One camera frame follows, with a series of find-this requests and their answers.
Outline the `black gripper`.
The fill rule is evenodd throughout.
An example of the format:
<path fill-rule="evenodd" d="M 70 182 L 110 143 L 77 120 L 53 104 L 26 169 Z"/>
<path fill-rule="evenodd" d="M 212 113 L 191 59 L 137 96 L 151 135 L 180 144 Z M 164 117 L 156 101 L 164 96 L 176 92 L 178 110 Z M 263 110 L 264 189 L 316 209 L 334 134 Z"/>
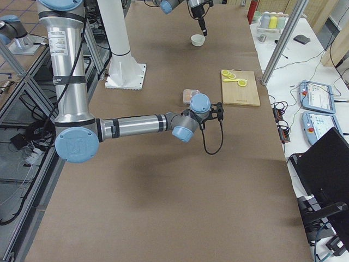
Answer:
<path fill-rule="evenodd" d="M 203 33 L 203 36 L 206 37 L 208 35 L 207 29 L 206 29 L 206 23 L 203 18 L 204 16 L 204 7 L 203 6 L 195 6 L 190 8 L 190 11 L 192 13 L 193 19 L 198 20 L 198 24 L 200 26 L 200 29 Z"/>

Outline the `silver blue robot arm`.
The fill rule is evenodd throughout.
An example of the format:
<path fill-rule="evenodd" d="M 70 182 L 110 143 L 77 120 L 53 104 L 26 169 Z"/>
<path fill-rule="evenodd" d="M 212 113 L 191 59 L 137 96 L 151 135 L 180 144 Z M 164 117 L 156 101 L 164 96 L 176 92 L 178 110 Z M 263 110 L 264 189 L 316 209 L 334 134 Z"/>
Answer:
<path fill-rule="evenodd" d="M 108 88 L 142 88 L 146 65 L 135 61 L 130 52 L 122 5 L 119 1 L 99 1 L 105 31 L 110 42 L 111 69 Z M 210 119 L 212 105 L 202 93 L 191 97 L 188 109 L 177 114 L 99 119 L 88 107 L 82 36 L 87 28 L 84 1 L 38 1 L 40 22 L 47 29 L 56 88 L 55 109 L 58 155 L 71 163 L 93 158 L 99 144 L 107 139 L 171 131 L 183 142 Z"/>
<path fill-rule="evenodd" d="M 208 35 L 206 29 L 206 23 L 204 17 L 207 15 L 210 7 L 214 5 L 213 1 L 204 1 L 204 0 L 163 0 L 163 1 L 143 1 L 144 4 L 152 8 L 160 8 L 163 13 L 169 14 L 174 11 L 182 2 L 186 3 L 190 17 L 193 20 L 196 20 L 199 24 L 199 27 L 202 31 L 204 37 Z"/>

